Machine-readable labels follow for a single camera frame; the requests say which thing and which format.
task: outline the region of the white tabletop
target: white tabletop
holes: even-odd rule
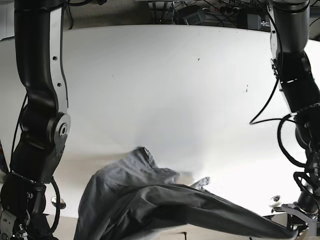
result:
[[[141,25],[70,30],[63,38],[71,131],[54,174],[67,208],[78,216],[92,174],[138,146],[160,167],[211,177],[208,189],[261,215],[268,200],[300,194],[297,170],[281,153],[278,122],[249,126],[275,83],[265,32],[204,26]],[[309,41],[313,76],[320,76],[320,44]],[[14,41],[0,42],[0,139],[10,159],[25,95]],[[288,114],[279,91],[262,118]],[[305,159],[294,124],[285,147]],[[46,213],[54,214],[48,186]]]

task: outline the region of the screw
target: screw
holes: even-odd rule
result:
[[[63,138],[67,134],[67,130],[68,130],[68,125],[66,123],[63,123],[59,131],[60,138]]]

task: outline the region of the cable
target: cable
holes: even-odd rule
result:
[[[259,124],[259,123],[264,123],[264,122],[269,122],[269,121],[281,121],[282,118],[270,118],[270,119],[265,119],[265,120],[261,120],[261,121],[256,121],[254,124]],[[290,122],[290,123],[294,123],[294,124],[297,124],[296,121],[293,121],[293,120],[290,120],[290,119],[286,119],[284,121],[287,121],[287,122]]]
[[[316,20],[314,20],[312,23],[310,23],[309,28],[311,27],[312,24],[314,24],[316,21],[318,21],[320,17],[318,17]]]
[[[56,195],[56,203],[55,203],[55,216],[54,216],[54,221],[52,224],[52,227],[50,228],[50,233],[53,234],[55,232],[55,230],[57,229],[57,226],[59,224],[59,218],[60,218],[60,192],[59,192],[59,188],[58,185],[54,179],[54,177],[52,177],[51,179],[51,184],[54,188],[55,191],[55,195]]]
[[[20,113],[19,113],[18,120],[17,120],[17,122],[16,122],[16,126],[15,126],[15,130],[14,130],[14,134],[13,134],[13,141],[12,141],[12,148],[11,148],[11,158],[10,158],[10,163],[11,163],[11,161],[12,161],[12,156],[13,156],[13,154],[14,154],[14,150],[15,150],[15,143],[16,143],[16,137],[17,137],[17,132],[18,132],[18,127],[19,127],[19,123],[20,123],[20,119],[21,119],[22,111],[24,110],[24,107],[25,107],[26,101],[27,101],[27,94],[25,94],[25,96],[24,96],[24,100],[23,100],[23,103],[22,103],[22,107],[21,107],[21,110],[20,110]]]
[[[184,1],[183,3],[186,5],[186,6],[191,6],[191,5],[195,5],[196,3],[198,2],[198,0],[195,0],[193,3],[191,4],[187,4],[186,1]]]
[[[172,5],[172,8],[173,8],[173,16],[172,16],[172,19],[174,19],[174,18],[175,18],[175,13],[176,13],[177,16],[179,15],[179,13],[178,13],[178,11],[176,10],[176,7],[175,7],[174,3],[172,3],[171,5]],[[176,25],[179,25],[179,18],[176,18]]]
[[[205,3],[209,4],[210,6],[212,6],[215,10],[219,11],[219,9],[218,9],[216,6],[214,6],[213,4],[211,4],[210,2],[208,2],[207,0],[201,0],[201,1],[204,1]],[[228,19],[228,21],[229,21],[230,23],[232,23],[236,28],[238,28],[237,25],[236,25],[227,15],[225,15],[223,12],[220,12],[220,13],[221,13],[226,19]]]
[[[278,140],[278,145],[282,151],[282,153],[285,155],[285,157],[295,166],[299,167],[299,168],[306,168],[306,164],[305,163],[302,163],[302,162],[299,162],[297,160],[295,160],[288,152],[287,150],[285,149],[283,143],[282,143],[282,139],[281,139],[281,128],[282,126],[284,125],[285,121],[289,120],[289,118],[291,118],[291,115],[288,114],[286,116],[284,116],[280,123],[279,123],[279,126],[278,126],[278,129],[277,129],[277,134],[276,134],[276,137],[277,137],[277,140]]]
[[[85,1],[81,1],[81,2],[66,2],[66,5],[68,6],[72,6],[72,7],[80,7],[80,6],[84,6],[87,5],[89,3],[91,3],[93,0],[85,0]]]
[[[69,28],[68,30],[71,30],[73,27],[74,27],[74,18],[72,17],[72,14],[71,14],[71,10],[70,10],[70,6],[66,6],[66,9],[65,9],[65,12],[66,12],[66,15],[68,16],[69,18]]]
[[[218,19],[219,22],[217,23],[217,25],[215,25],[215,27],[217,27],[220,23],[222,24],[223,27],[225,26],[223,20],[217,17],[213,12],[205,12],[205,14],[209,14],[210,16],[213,16],[216,19]]]
[[[316,0],[314,3],[312,3],[312,5],[310,5],[310,7],[313,7],[317,2],[319,2],[319,0]]]
[[[256,0],[259,5],[261,7],[263,7],[263,5],[261,4],[261,2],[259,0]],[[276,89],[278,87],[278,84],[279,84],[279,81],[280,81],[280,75],[281,75],[281,72],[282,72],[282,67],[283,67],[283,61],[284,61],[284,51],[283,51],[283,48],[282,48],[282,42],[281,42],[281,38],[280,38],[280,34],[279,34],[279,31],[278,31],[278,28],[276,26],[276,23],[275,21],[273,20],[273,18],[271,17],[270,13],[265,10],[264,8],[262,8],[262,10],[269,16],[269,19],[270,21],[272,22],[272,25],[275,29],[275,32],[276,32],[276,36],[277,36],[277,40],[279,41],[279,46],[280,46],[280,65],[278,66],[277,64],[274,64],[274,66],[276,67],[277,69],[277,76],[276,76],[276,81],[275,81],[275,84],[274,84],[274,87],[273,87],[273,90],[268,98],[268,100],[266,101],[266,103],[264,104],[264,106],[262,107],[262,109],[258,112],[258,114],[250,121],[250,125],[254,125],[256,124],[255,120],[263,113],[263,111],[266,109],[266,107],[269,105],[272,97],[274,96],[275,92],[276,92]]]
[[[293,179],[294,179],[294,181],[296,182],[296,184],[298,185],[298,187],[300,188],[300,190],[301,190],[302,192],[305,192],[305,193],[308,194],[309,196],[311,196],[311,197],[313,198],[313,200],[315,201],[315,204],[316,204],[316,206],[317,206],[317,208],[318,208],[318,216],[317,216],[317,217],[318,217],[318,219],[320,219],[320,206],[319,206],[319,203],[318,203],[315,195],[312,194],[310,191],[308,191],[308,190],[306,189],[306,187],[302,184],[302,179],[303,179],[303,180],[305,180],[305,181],[310,185],[310,187],[312,187],[311,184],[309,183],[310,181],[307,180],[307,178],[309,178],[309,177],[308,177],[304,172],[298,172],[298,171],[296,171],[296,172],[293,174]]]

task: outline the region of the gray cloth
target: gray cloth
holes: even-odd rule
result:
[[[158,168],[145,148],[99,170],[79,205],[74,240],[150,240],[160,230],[192,224],[257,238],[289,239],[283,226],[213,195],[176,184],[179,174]]]

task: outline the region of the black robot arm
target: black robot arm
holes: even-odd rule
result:
[[[65,148],[71,124],[62,67],[65,4],[64,0],[14,3],[16,63],[27,104],[19,118],[22,133],[11,156],[10,173],[1,189],[2,239],[20,239],[28,230],[37,233],[33,222],[44,216],[45,184],[55,184],[53,174]]]
[[[309,38],[310,1],[273,0],[271,5],[271,14],[274,16],[278,31],[277,45],[273,51],[274,62],[277,65],[274,70],[279,79],[280,91],[291,113],[280,121],[278,138],[281,137],[284,121],[294,116],[296,139],[305,149],[307,157],[306,162],[296,161],[279,141],[279,146],[285,156],[294,165],[302,168],[301,172],[293,175],[301,189],[301,195],[294,204],[283,204],[274,210],[287,212],[289,218],[293,216],[292,222],[297,226],[301,226],[299,220],[302,220],[302,229],[309,226],[310,235],[319,236],[320,91],[313,78],[311,65],[305,52]]]

